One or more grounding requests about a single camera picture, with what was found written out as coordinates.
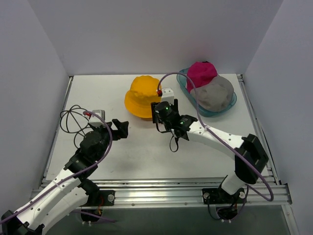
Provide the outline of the yellow bucket hat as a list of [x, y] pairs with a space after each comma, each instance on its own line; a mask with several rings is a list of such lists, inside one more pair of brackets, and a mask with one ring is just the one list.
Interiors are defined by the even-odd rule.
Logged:
[[151, 103], [160, 102], [157, 94], [159, 80], [149, 75], [137, 76], [125, 94], [124, 104], [132, 115], [151, 119]]

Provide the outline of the magenta baseball cap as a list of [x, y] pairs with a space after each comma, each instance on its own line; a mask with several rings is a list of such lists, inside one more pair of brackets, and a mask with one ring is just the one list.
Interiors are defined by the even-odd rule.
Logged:
[[214, 77], [218, 76], [217, 70], [210, 62], [195, 62], [187, 72], [195, 88], [209, 84]]

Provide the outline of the grey bucket hat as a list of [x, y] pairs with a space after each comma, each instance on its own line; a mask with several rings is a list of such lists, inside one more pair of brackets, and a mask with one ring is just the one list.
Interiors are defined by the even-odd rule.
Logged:
[[234, 88], [226, 78], [216, 76], [209, 84], [192, 89], [190, 94], [194, 99], [197, 96], [199, 105], [204, 109], [221, 112], [231, 103]]

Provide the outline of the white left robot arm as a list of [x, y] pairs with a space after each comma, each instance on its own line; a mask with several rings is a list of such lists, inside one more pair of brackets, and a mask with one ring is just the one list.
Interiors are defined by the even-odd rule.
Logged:
[[127, 121], [91, 125], [75, 154], [59, 174], [30, 202], [16, 211], [7, 211], [0, 224], [4, 235], [45, 235], [56, 223], [84, 204], [94, 205], [99, 187], [88, 177], [104, 159], [113, 141], [128, 136]]

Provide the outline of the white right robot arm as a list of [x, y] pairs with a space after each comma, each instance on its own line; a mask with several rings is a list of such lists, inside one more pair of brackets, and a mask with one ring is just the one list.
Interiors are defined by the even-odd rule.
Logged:
[[268, 155], [258, 137], [233, 135], [204, 125], [193, 116], [180, 115], [177, 99], [173, 105], [167, 101], [153, 102], [151, 110], [156, 127], [162, 124], [163, 133], [171, 133], [176, 143], [179, 139], [202, 143], [234, 161], [234, 171], [225, 177], [217, 190], [217, 196], [223, 202], [230, 201], [245, 184], [255, 184], [268, 163]]

